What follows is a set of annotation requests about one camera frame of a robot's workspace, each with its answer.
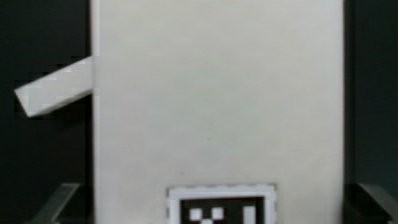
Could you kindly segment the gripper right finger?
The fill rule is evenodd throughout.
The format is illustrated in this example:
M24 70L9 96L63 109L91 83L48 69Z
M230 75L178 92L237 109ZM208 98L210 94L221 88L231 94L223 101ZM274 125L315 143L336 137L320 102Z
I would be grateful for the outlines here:
M379 185L347 188L345 224L398 224L398 200Z

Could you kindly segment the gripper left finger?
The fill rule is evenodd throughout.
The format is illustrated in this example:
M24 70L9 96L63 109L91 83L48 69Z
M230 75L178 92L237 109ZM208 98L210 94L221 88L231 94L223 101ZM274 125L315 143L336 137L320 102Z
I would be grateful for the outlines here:
M25 224L89 224L89 189L80 183L63 183Z

